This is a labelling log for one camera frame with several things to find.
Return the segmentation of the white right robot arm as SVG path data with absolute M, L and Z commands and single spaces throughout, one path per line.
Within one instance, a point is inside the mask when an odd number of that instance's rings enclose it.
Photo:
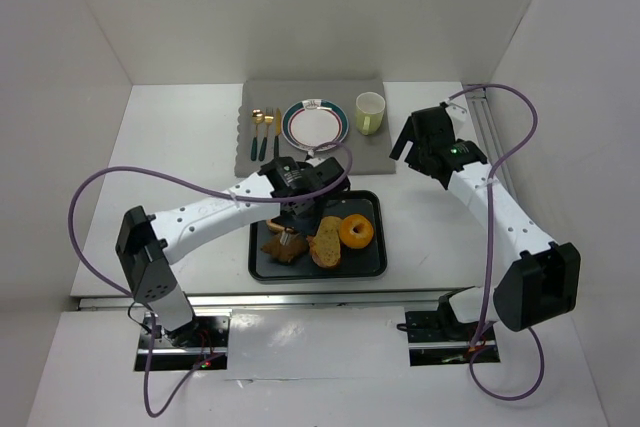
M 576 306 L 581 255 L 540 229 L 491 174 L 486 155 L 457 137 L 466 120 L 459 107 L 440 104 L 413 112 L 391 158 L 441 183 L 485 228 L 492 244 L 492 276 L 483 286 L 450 292 L 439 300 L 445 326 L 500 322 L 522 331 Z

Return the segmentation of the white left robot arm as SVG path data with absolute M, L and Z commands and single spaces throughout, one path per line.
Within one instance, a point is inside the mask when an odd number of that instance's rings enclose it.
M 182 347 L 201 329 L 172 270 L 189 253 L 271 219 L 309 234 L 328 201 L 349 188 L 345 170 L 333 157 L 305 162 L 280 157 L 219 195 L 155 214 L 141 206 L 128 210 L 115 251 L 134 301 L 156 316 L 152 331 L 163 331 L 172 345 Z

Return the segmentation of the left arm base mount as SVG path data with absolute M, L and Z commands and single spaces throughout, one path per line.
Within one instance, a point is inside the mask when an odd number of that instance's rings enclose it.
M 185 335 L 170 336 L 159 320 L 152 328 L 151 314 L 146 313 L 141 326 L 134 370 L 146 368 L 149 346 L 153 345 L 149 370 L 189 371 L 197 367 L 202 371 L 223 371 L 228 365 L 228 345 L 231 326 L 229 310 L 201 310 L 196 312 L 196 327 Z

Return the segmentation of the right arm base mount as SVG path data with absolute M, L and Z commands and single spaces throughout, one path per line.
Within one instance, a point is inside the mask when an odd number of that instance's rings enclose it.
M 398 331 L 406 334 L 412 367 L 463 365 L 468 364 L 473 355 L 477 355 L 477 363 L 499 363 L 492 327 L 470 347 L 476 328 L 476 322 L 457 320 L 446 295 L 441 296 L 433 308 L 406 311 L 405 320 L 396 325 Z

